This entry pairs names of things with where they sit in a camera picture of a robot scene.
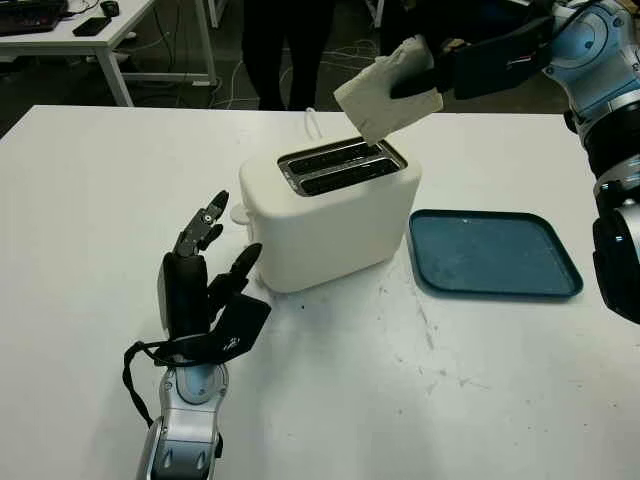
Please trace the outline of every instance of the computer mouse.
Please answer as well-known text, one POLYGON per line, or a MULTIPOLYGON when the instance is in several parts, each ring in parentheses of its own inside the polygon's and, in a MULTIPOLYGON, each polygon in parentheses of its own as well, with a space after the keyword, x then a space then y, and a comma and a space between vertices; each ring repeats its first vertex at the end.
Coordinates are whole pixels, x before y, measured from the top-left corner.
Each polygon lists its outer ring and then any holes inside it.
POLYGON ((117 17, 120 15, 120 6, 115 0, 105 0, 100 3, 105 17, 117 17))

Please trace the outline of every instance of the black pants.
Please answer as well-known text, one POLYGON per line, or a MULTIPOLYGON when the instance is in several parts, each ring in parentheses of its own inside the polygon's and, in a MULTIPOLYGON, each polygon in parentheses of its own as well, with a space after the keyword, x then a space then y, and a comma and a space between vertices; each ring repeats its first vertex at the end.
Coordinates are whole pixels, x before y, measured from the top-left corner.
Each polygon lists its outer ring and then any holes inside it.
POLYGON ((289 110, 313 107, 322 51, 335 0, 244 0, 242 55, 261 110, 284 110, 280 62, 284 39, 291 50, 289 110))

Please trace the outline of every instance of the desk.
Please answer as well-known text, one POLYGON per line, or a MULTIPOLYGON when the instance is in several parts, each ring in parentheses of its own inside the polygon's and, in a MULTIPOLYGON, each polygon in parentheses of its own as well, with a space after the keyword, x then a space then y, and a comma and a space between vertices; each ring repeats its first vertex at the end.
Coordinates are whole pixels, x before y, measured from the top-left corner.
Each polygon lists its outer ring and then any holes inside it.
MULTIPOLYGON (((203 0, 193 0, 196 6, 198 28, 202 40, 207 73, 121 73, 113 50, 127 33, 138 24, 153 7, 154 0, 121 0, 120 15, 94 37, 75 37, 73 29, 86 19, 102 16, 100 6, 63 20, 50 32, 29 33, 0 37, 0 55, 95 55, 107 79, 113 98, 119 106, 133 106, 125 80, 200 82, 203 85, 217 83, 213 52, 209 38, 209 27, 203 0)), ((70 9, 80 2, 70 2, 70 9)))
MULTIPOLYGON (((0 140, 1 478, 133 477, 145 426, 122 354, 161 338, 162 255, 218 190, 239 201, 247 157, 307 142, 303 115, 34 107, 0 140)), ((326 136, 355 133, 339 113, 318 121, 326 136)), ((637 480, 640 327, 600 299, 594 180, 562 117, 433 115, 390 142, 424 167, 415 208, 542 215, 584 291, 434 297, 405 244, 297 294, 252 282, 273 313, 229 364, 216 478, 637 480)), ((223 221, 210 275, 246 243, 223 221)), ((152 415, 161 373, 134 365, 152 415)))

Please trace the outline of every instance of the power cord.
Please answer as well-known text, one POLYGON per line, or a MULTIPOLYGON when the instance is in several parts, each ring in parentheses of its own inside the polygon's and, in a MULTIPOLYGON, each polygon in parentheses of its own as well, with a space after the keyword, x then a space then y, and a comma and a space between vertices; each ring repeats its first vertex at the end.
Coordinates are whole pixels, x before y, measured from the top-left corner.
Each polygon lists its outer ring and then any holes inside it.
POLYGON ((318 118, 314 108, 308 107, 304 111, 304 130, 307 132, 307 136, 310 140, 320 140, 322 138, 322 131, 320 130, 320 125, 318 124, 318 118), (309 130, 309 119, 311 119, 313 126, 316 127, 316 133, 318 134, 317 137, 311 135, 311 131, 309 130))
POLYGON ((171 45, 169 45, 169 41, 167 40, 167 35, 162 33, 164 32, 164 28, 160 23, 160 16, 158 15, 158 9, 155 6, 153 7, 153 18, 155 19, 156 27, 158 28, 158 33, 162 35, 162 38, 160 40, 162 41, 162 43, 164 43, 164 46, 167 49, 167 55, 169 56, 169 66, 167 67, 167 72, 170 72, 174 64, 173 52, 171 51, 171 45))
POLYGON ((66 11, 66 12, 64 12, 64 13, 62 13, 62 14, 60 15, 60 18, 71 18, 71 17, 73 17, 73 16, 75 16, 75 15, 80 15, 81 13, 88 12, 88 11, 89 11, 89 10, 91 10, 92 8, 97 7, 97 6, 98 6, 98 3, 100 3, 100 0, 96 0, 96 1, 95 1, 94 3, 92 3, 91 5, 87 5, 84 9, 79 10, 79 11, 77 11, 77 12, 69 12, 69 11, 66 11))
POLYGON ((182 14, 182 3, 181 0, 176 2, 176 23, 173 27, 173 59, 177 60, 177 44, 178 44, 178 29, 180 28, 180 16, 182 14))
POLYGON ((163 41, 166 40, 167 37, 171 36, 171 32, 164 32, 164 35, 162 35, 162 38, 159 38, 157 40, 154 40, 153 42, 147 43, 145 45, 140 45, 139 47, 135 47, 135 48, 120 48, 118 47, 118 51, 119 52, 123 52, 123 53, 136 53, 139 52, 141 50, 146 50, 147 48, 152 48, 155 47, 156 45, 162 43, 163 41))
MULTIPOLYGON (((367 60, 367 61, 373 61, 375 59, 375 55, 377 54, 378 51, 378 47, 375 44, 375 42, 373 40, 370 39, 359 39, 356 40, 355 45, 352 46, 345 46, 345 47, 340 47, 337 48, 335 50, 330 50, 330 51, 324 51, 322 52, 322 55, 329 55, 329 56, 335 56, 338 58, 343 58, 343 59, 350 59, 350 60, 367 60), (360 43, 368 43, 369 46, 366 47, 361 47, 359 46, 360 43), (368 49, 374 56, 367 56, 367 55, 360 55, 360 49, 368 49), (348 49, 355 49, 356 53, 354 55, 352 54, 348 54, 343 52, 342 50, 348 50, 348 49)), ((290 52, 291 49, 289 48, 285 48, 283 49, 284 52, 290 52)), ((235 102, 249 102, 249 101, 256 101, 259 100, 259 97, 249 97, 249 98, 236 98, 235 94, 236 94, 236 76, 238 75, 238 71, 240 70, 240 67, 242 66, 244 62, 242 60, 239 60, 238 63, 236 63, 236 66, 233 69, 233 72, 231 73, 231 81, 230 81, 230 96, 229 98, 227 98, 226 100, 220 100, 220 101, 214 101, 215 98, 212 97, 211 101, 209 102, 209 104, 207 105, 206 108, 210 109, 219 105, 226 105, 224 108, 226 110, 229 110, 231 108, 231 105, 233 105, 233 103, 235 102)), ((363 68, 366 67, 366 65, 362 66, 362 67, 358 67, 355 65, 344 65, 341 63, 335 63, 335 62, 328 62, 328 61, 321 61, 320 62, 323 65, 331 65, 331 66, 335 66, 335 67, 339 67, 339 68, 346 68, 348 70, 355 70, 355 71, 360 71, 363 68)), ((284 82, 284 80, 286 79, 287 75, 289 74, 289 72, 291 72, 293 69, 293 67, 289 66, 287 67, 284 72, 282 72, 282 74, 280 75, 280 80, 279 83, 280 85, 282 85, 282 83, 284 82)))
MULTIPOLYGON (((181 0, 178 0, 178 5, 181 7, 181 0)), ((180 104, 180 97, 182 96, 182 89, 184 88, 184 83, 187 81, 187 74, 189 72, 189 35, 187 35, 187 26, 184 25, 182 27, 182 38, 184 41, 185 48, 185 65, 184 65, 184 75, 182 76, 182 81, 180 82, 180 86, 178 87, 178 94, 176 95, 176 103, 174 108, 177 108, 180 104)))

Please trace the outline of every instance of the cable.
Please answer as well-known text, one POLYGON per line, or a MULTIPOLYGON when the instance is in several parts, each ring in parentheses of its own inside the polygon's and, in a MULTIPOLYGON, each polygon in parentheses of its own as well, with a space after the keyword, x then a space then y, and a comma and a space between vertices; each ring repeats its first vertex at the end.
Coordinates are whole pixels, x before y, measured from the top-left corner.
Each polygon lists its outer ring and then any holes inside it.
MULTIPOLYGON (((366 48, 366 49, 370 49, 370 50, 375 50, 377 52, 377 45, 375 44, 375 42, 373 40, 369 40, 366 38, 362 38, 359 40, 356 40, 355 43, 369 43, 371 45, 371 47, 357 47, 357 46, 345 46, 345 47, 340 47, 337 48, 336 50, 332 50, 332 51, 324 51, 322 52, 322 55, 333 55, 336 57, 342 57, 344 59, 354 59, 354 60, 367 60, 367 61, 373 61, 374 57, 369 57, 369 56, 364 56, 364 55, 351 55, 348 53, 344 53, 341 52, 340 50, 343 49, 358 49, 358 48, 366 48)), ((291 52, 290 48, 284 48, 283 52, 291 52)), ((356 71, 361 71, 363 68, 365 68, 365 66, 363 67, 356 67, 354 65, 343 65, 340 63, 334 63, 334 62, 327 62, 327 61, 321 61, 321 64, 324 65, 332 65, 335 67, 339 67, 339 68, 346 68, 349 70, 356 70, 356 71)), ((226 104, 225 109, 229 110, 231 108, 231 105, 234 102, 248 102, 248 101, 255 101, 255 100, 259 100, 259 97, 250 97, 250 98, 235 98, 235 94, 236 94, 236 76, 238 74, 238 71, 240 70, 240 67, 242 66, 243 61, 239 60, 238 63, 236 64, 236 66, 233 69, 233 72, 231 74, 231 82, 230 82, 230 96, 229 98, 227 98, 226 100, 220 100, 218 102, 214 102, 214 98, 211 99, 211 102, 209 102, 209 104, 207 105, 207 108, 212 108, 218 105, 223 105, 226 104)), ((279 83, 282 86, 282 83, 284 82, 284 80, 286 79, 287 75, 289 74, 289 72, 293 69, 292 66, 287 67, 284 72, 282 72, 282 74, 280 75, 280 80, 279 83)))
POLYGON ((238 70, 240 70, 240 66, 243 63, 244 62, 242 60, 239 60, 238 63, 236 64, 235 68, 233 69, 233 73, 231 74, 231 96, 229 97, 229 103, 227 104, 227 107, 225 108, 225 110, 229 110, 229 107, 231 107, 231 104, 235 100, 233 95, 234 95, 234 90, 235 90, 236 75, 238 74, 238 70))
POLYGON ((223 103, 233 103, 233 102, 255 102, 256 100, 260 100, 260 97, 250 97, 250 98, 234 98, 234 99, 227 99, 227 100, 221 100, 219 102, 215 102, 215 103, 210 103, 209 104, 209 108, 211 107, 215 107, 216 105, 222 105, 223 103))
POLYGON ((205 105, 204 108, 211 108, 212 105, 215 105, 214 102, 216 101, 216 93, 221 88, 222 88, 222 77, 217 77, 216 86, 213 90, 211 90, 211 100, 209 100, 209 103, 207 103, 207 105, 205 105))
POLYGON ((74 15, 80 15, 81 13, 88 12, 92 8, 95 8, 98 5, 98 3, 100 3, 100 0, 96 0, 93 4, 87 5, 84 9, 79 10, 77 12, 66 11, 62 15, 60 15, 60 17, 61 18, 69 18, 69 17, 73 17, 74 15))
MULTIPOLYGON (((167 72, 170 72, 171 69, 173 68, 174 58, 173 58, 173 53, 171 52, 171 46, 167 41, 167 35, 169 34, 169 32, 167 32, 167 34, 162 33, 164 31, 164 28, 162 28, 162 24, 160 23, 160 17, 158 16, 158 9, 155 6, 153 7, 153 18, 155 19, 156 27, 158 27, 158 33, 162 35, 162 38, 160 39, 160 41, 164 43, 164 46, 167 49, 167 55, 169 56, 169 66, 167 67, 167 72)), ((155 46, 155 45, 157 45, 156 42, 154 42, 153 44, 149 44, 149 46, 155 46)), ((142 50, 142 48, 143 47, 140 47, 134 51, 142 50)))
POLYGON ((318 125, 318 119, 316 118, 316 111, 315 109, 311 108, 311 107, 307 107, 307 109, 304 111, 304 129, 307 132, 307 135, 309 136, 310 140, 319 140, 322 138, 322 132, 320 131, 320 125, 318 125), (309 131, 309 123, 308 123, 308 119, 311 118, 311 123, 313 123, 313 125, 316 127, 316 132, 318 133, 318 138, 314 138, 313 135, 311 135, 311 132, 309 131))
POLYGON ((571 25, 580 15, 582 15, 587 8, 595 5, 599 1, 600 0, 587 0, 578 8, 576 8, 576 11, 573 12, 569 18, 567 18, 567 21, 564 22, 560 26, 560 28, 553 33, 553 35, 551 36, 551 41, 554 41, 556 38, 558 38, 560 34, 562 34, 562 32, 564 32, 567 27, 569 27, 569 25, 571 25))
POLYGON ((177 49, 177 43, 178 43, 178 28, 180 28, 180 15, 182 13, 182 4, 180 3, 180 0, 178 0, 176 2, 176 23, 173 27, 173 59, 174 62, 176 60, 176 49, 177 49))
POLYGON ((178 87, 178 94, 176 95, 176 103, 175 108, 180 104, 180 97, 182 96, 182 89, 184 88, 184 83, 187 81, 187 75, 189 73, 189 35, 187 35, 187 27, 186 25, 182 27, 182 38, 184 39, 185 45, 185 66, 184 66, 184 75, 182 75, 182 82, 180 82, 180 86, 178 87))
POLYGON ((140 50, 146 50, 147 48, 151 48, 151 47, 155 47, 156 45, 158 45, 159 43, 166 43, 167 45, 169 45, 168 42, 166 42, 166 38, 171 36, 171 32, 164 32, 164 35, 162 36, 162 38, 159 38, 157 40, 154 40, 151 43, 147 43, 145 45, 140 45, 139 47, 136 48, 120 48, 118 47, 118 51, 119 52, 124 52, 124 53, 136 53, 139 52, 140 50))

